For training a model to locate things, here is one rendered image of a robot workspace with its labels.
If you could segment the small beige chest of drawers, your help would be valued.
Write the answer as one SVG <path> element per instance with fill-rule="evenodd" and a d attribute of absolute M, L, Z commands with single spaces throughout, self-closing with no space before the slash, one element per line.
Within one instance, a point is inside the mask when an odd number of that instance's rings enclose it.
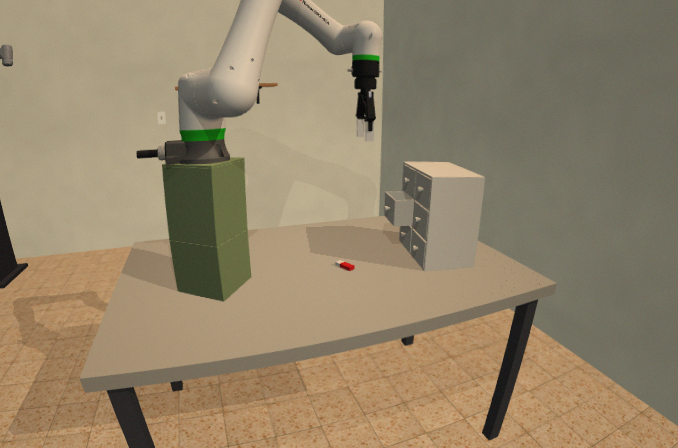
<path fill-rule="evenodd" d="M 474 267 L 485 177 L 449 162 L 403 162 L 431 178 L 424 271 Z M 427 166 L 426 166 L 427 165 Z M 415 168 L 414 168 L 415 167 Z M 418 170 L 417 170 L 418 169 Z"/>

